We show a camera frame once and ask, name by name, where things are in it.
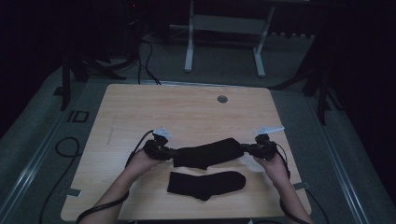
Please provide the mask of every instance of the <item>white table leg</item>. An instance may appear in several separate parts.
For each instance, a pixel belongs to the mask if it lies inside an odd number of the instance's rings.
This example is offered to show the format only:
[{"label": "white table leg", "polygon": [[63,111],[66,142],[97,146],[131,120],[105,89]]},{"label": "white table leg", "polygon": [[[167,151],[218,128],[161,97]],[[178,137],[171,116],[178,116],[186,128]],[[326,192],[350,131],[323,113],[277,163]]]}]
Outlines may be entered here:
[{"label": "white table leg", "polygon": [[274,15],[274,12],[275,12],[275,7],[271,7],[267,17],[267,21],[262,27],[262,35],[261,35],[260,43],[257,47],[253,48],[254,61],[256,62],[257,75],[259,77],[265,77],[264,65],[262,64],[261,53],[262,53],[262,46],[264,45],[265,37],[267,37],[268,29],[270,28],[271,19]]},{"label": "white table leg", "polygon": [[184,71],[190,72],[192,69],[192,58],[194,53],[194,43],[192,41],[194,34],[194,1],[190,1],[190,25],[189,25],[189,45],[187,46],[186,63],[184,65]]}]

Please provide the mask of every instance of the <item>dark background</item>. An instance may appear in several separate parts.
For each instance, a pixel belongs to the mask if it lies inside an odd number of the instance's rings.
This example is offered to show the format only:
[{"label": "dark background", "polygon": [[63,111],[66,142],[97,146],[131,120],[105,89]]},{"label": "dark background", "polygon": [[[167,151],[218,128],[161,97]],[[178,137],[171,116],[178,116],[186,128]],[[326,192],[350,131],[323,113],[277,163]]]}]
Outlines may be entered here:
[{"label": "dark background", "polygon": [[[170,23],[188,24],[188,1],[135,2],[137,7],[131,14],[122,1],[2,1],[0,135],[12,125],[46,77],[60,67],[65,50],[78,49],[106,61],[109,54],[123,55],[128,53],[125,49],[135,47],[134,41],[125,43],[124,37],[137,38],[136,32],[126,29],[127,23],[136,18],[144,19],[164,38]],[[197,10],[208,14],[222,8],[223,15],[263,16],[260,11],[234,7],[234,1],[227,1],[227,7],[220,7],[221,1],[200,2]],[[338,3],[346,7],[333,6]],[[286,36],[322,34],[321,39],[315,40],[319,50],[313,56],[317,60],[310,61],[312,64],[322,63],[321,52],[337,49],[330,84],[394,202],[395,13],[394,1],[385,0],[278,4],[270,30]]]}]

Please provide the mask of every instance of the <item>floor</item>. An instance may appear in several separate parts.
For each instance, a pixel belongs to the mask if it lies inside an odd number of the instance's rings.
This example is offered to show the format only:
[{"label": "floor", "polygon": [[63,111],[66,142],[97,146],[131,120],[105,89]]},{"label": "floor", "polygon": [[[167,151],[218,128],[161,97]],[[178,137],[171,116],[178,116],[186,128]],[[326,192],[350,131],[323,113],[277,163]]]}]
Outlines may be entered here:
[{"label": "floor", "polygon": [[[262,53],[267,76],[257,77],[250,42],[243,47],[221,41],[208,43],[207,34],[201,34],[205,38],[197,38],[192,71],[185,73],[185,34],[185,31],[175,31],[174,38],[168,43],[156,35],[148,35],[145,40],[150,45],[143,43],[141,46],[143,62],[147,61],[152,48],[148,68],[163,85],[270,87],[295,74],[313,40],[303,36],[269,36]],[[136,84],[138,81],[136,65],[117,71],[120,76],[127,77],[125,81],[90,71],[92,75],[88,82],[72,80],[72,101],[64,112],[60,111],[62,98],[53,95],[62,85],[61,70],[55,71],[1,139],[0,222],[30,223],[43,218],[42,223],[65,223],[60,218],[64,190],[70,186],[78,159],[71,164],[59,186],[55,186],[70,164],[70,159],[56,153],[56,143],[75,136],[82,152],[106,86],[110,83]],[[155,84],[145,71],[141,74],[141,82]],[[303,96],[303,86],[304,81],[301,81],[282,91],[272,91],[272,94],[282,123],[287,127],[286,135],[302,179],[311,187],[310,191],[330,222],[396,223],[395,206],[376,176],[345,112],[329,100],[325,117],[327,125],[322,126],[316,116],[318,98]],[[69,122],[72,111],[88,111],[90,117],[84,123]],[[325,223],[312,198],[310,202],[312,218],[316,223]],[[283,217],[270,219],[284,222]]]}]

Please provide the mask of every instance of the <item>folded black sock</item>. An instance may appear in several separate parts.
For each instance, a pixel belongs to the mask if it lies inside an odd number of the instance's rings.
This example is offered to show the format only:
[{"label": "folded black sock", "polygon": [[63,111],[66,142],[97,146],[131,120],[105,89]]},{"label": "folded black sock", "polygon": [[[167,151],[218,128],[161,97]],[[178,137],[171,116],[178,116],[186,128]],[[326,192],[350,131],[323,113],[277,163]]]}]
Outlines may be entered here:
[{"label": "folded black sock", "polygon": [[183,147],[177,149],[178,157],[174,158],[174,166],[187,166],[206,170],[208,166],[231,161],[244,155],[240,144],[233,138],[199,147]]}]

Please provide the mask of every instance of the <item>flat black sock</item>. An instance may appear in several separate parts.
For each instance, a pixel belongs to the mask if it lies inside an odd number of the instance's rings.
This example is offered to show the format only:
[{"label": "flat black sock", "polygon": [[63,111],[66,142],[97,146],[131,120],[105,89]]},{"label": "flat black sock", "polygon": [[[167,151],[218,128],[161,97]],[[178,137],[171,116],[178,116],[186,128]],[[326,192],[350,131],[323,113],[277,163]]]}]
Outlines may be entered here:
[{"label": "flat black sock", "polygon": [[236,171],[213,175],[185,175],[171,172],[168,192],[192,196],[207,201],[212,195],[220,195],[242,189],[246,178]]}]

